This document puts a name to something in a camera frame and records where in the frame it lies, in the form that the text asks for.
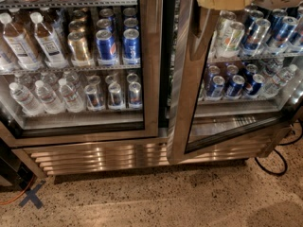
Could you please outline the gold soda can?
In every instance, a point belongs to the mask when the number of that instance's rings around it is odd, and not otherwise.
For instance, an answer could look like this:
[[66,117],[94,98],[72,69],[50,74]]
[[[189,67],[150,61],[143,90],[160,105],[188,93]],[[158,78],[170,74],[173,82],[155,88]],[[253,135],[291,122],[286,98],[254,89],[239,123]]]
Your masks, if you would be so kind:
[[67,39],[72,52],[71,61],[74,66],[87,67],[95,65],[84,33],[71,32],[68,34]]

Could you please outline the blue can lower middle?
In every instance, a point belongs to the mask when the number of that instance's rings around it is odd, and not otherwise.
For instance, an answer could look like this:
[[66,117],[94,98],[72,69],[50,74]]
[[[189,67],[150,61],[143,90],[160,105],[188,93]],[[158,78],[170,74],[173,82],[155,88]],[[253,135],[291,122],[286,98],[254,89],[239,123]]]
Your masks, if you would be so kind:
[[245,79],[240,75],[233,76],[227,83],[225,96],[227,98],[239,98],[244,86]]

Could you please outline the stainless steel display fridge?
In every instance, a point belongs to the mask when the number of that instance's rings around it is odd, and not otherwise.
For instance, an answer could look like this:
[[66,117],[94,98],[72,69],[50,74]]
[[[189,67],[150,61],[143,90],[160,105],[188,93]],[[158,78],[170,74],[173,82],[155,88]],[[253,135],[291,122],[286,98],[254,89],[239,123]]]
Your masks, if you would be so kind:
[[158,133],[154,137],[133,140],[91,142],[69,146],[11,148],[35,175],[44,177],[124,168],[189,164],[172,164],[167,158],[179,4],[180,0],[163,0]]

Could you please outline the water bottle right compartment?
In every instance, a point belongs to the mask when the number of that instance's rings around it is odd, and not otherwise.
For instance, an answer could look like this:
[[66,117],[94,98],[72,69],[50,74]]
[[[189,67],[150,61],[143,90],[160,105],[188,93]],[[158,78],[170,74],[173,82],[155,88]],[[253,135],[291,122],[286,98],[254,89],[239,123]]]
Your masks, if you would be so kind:
[[297,66],[290,64],[268,78],[264,83],[261,95],[265,98],[275,97],[278,92],[294,77]]

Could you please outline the silver blue can far right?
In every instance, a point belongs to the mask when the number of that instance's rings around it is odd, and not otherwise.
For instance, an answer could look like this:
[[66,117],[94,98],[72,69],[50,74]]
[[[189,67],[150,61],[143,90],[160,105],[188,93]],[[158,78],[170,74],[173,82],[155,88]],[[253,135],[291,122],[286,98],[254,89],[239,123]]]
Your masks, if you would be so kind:
[[279,54],[286,50],[287,42],[298,25],[298,20],[292,16],[283,17],[275,26],[270,39],[266,42],[267,54]]

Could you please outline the blue tape cross mark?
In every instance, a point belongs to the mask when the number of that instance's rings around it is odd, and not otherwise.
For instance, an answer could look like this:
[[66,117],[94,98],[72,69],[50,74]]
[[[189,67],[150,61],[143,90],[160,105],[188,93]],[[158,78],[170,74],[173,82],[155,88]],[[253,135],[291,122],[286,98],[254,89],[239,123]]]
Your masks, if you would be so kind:
[[25,198],[19,203],[20,207],[24,207],[28,202],[32,202],[37,209],[41,209],[44,205],[37,196],[37,192],[44,186],[45,181],[40,181],[35,187],[26,191]]

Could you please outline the tea bottle white cap right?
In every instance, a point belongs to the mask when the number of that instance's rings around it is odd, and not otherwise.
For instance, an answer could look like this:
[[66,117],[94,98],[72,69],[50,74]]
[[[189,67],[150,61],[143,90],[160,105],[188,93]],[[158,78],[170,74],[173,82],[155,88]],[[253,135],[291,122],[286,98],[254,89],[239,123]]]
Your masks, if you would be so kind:
[[62,67],[66,63],[66,56],[56,31],[40,12],[31,13],[30,19],[34,24],[34,37],[48,61],[57,68]]

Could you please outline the silver energy can right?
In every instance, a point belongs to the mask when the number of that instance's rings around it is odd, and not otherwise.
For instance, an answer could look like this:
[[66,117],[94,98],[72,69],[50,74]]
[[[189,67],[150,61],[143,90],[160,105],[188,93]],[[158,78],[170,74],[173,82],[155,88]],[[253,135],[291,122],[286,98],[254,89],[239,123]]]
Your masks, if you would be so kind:
[[131,108],[140,108],[142,106],[141,84],[132,82],[129,84],[129,106]]

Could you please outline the tea bottle white cap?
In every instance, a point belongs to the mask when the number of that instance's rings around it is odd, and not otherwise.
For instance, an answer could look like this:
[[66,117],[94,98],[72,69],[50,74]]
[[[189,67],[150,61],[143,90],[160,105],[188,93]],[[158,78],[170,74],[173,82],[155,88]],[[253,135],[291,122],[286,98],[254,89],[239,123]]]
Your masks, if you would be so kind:
[[31,13],[30,19],[34,24],[34,37],[48,61],[57,68],[62,67],[66,63],[66,56],[56,31],[40,12]]
[[15,22],[8,13],[0,14],[0,22],[4,26],[4,39],[18,59],[22,68],[36,71],[43,67],[39,51],[27,30]]

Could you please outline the water bottle right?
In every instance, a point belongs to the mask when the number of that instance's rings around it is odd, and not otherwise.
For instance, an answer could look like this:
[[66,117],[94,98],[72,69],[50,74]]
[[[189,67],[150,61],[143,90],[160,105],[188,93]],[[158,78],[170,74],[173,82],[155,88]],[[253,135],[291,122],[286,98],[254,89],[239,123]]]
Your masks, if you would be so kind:
[[84,102],[74,84],[67,79],[60,79],[59,85],[59,91],[67,110],[72,113],[82,112],[84,110]]

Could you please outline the blue can lower left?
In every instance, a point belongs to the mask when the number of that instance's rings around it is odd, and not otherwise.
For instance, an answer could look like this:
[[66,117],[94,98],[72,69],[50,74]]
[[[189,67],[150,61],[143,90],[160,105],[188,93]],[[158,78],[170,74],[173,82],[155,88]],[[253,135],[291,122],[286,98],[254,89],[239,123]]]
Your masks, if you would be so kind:
[[206,91],[206,96],[212,99],[220,98],[223,93],[225,79],[222,76],[215,76]]

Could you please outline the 7up can right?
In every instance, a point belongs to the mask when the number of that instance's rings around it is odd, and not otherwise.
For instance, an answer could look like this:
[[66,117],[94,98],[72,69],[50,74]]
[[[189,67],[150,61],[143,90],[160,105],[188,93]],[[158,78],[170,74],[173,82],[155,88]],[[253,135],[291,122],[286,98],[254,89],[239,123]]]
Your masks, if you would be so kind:
[[244,35],[245,26],[241,22],[232,22],[226,29],[217,47],[218,58],[231,58],[239,53],[239,46]]

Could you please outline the silver blue can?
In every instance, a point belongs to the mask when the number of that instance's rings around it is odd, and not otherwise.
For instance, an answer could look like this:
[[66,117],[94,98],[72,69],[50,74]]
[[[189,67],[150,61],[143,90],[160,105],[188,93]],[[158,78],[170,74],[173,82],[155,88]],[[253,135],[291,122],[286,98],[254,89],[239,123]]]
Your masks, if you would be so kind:
[[283,17],[275,26],[270,39],[266,42],[267,54],[279,54],[286,50],[287,42],[298,25],[298,20],[292,16]]
[[241,43],[243,55],[253,56],[257,54],[270,26],[271,23],[264,18],[258,18],[253,22],[245,33]]

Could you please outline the tea bottle white cap left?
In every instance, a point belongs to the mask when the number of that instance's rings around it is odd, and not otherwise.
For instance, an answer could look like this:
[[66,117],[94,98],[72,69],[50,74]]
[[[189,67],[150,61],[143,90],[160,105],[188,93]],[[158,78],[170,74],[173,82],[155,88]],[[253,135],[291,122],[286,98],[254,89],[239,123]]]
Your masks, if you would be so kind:
[[43,67],[39,51],[27,30],[15,22],[8,13],[0,14],[0,22],[4,26],[4,39],[18,59],[22,68],[36,71]]

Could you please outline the glass fridge door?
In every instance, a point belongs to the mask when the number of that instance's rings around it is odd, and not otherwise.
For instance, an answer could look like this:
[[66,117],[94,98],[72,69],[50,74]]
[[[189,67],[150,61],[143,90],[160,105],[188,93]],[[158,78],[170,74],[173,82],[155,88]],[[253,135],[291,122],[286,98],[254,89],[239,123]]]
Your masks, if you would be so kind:
[[[35,148],[154,137],[158,133],[162,11],[163,0],[1,0],[0,12],[8,13],[27,30],[43,63],[43,67],[36,71],[22,68],[4,39],[1,23],[2,140],[11,148]],[[62,67],[57,68],[48,61],[35,39],[34,24],[30,19],[33,12],[40,12],[56,31],[66,56]],[[123,32],[129,28],[139,32],[139,64],[125,64],[123,61]],[[103,65],[98,60],[96,33],[102,29],[111,31],[115,38],[116,65]],[[71,32],[85,34],[94,66],[76,67],[72,64],[67,39]],[[60,79],[74,84],[84,102],[82,112],[67,110],[59,91]],[[64,105],[63,113],[45,111],[36,116],[26,115],[10,95],[9,85],[17,82],[26,86],[40,101],[36,95],[37,80],[52,87]],[[122,88],[124,109],[109,108],[108,86],[113,82]],[[141,84],[140,108],[129,106],[128,89],[132,82]],[[88,110],[84,88],[89,84],[96,85],[102,92],[103,110]]]
[[[241,10],[206,9],[197,0],[180,0],[177,44],[169,112],[167,158],[170,163],[195,163],[266,157],[302,116],[302,2],[297,7],[264,9],[252,3]],[[285,16],[298,20],[286,50],[266,53],[266,42]],[[256,55],[242,54],[241,43],[258,18],[271,26]],[[217,47],[232,22],[245,26],[239,53],[218,58]],[[255,74],[265,81],[283,67],[295,64],[294,77],[275,97],[243,95],[227,98],[228,81],[235,75],[245,82]],[[215,76],[225,79],[220,98],[206,96]]]

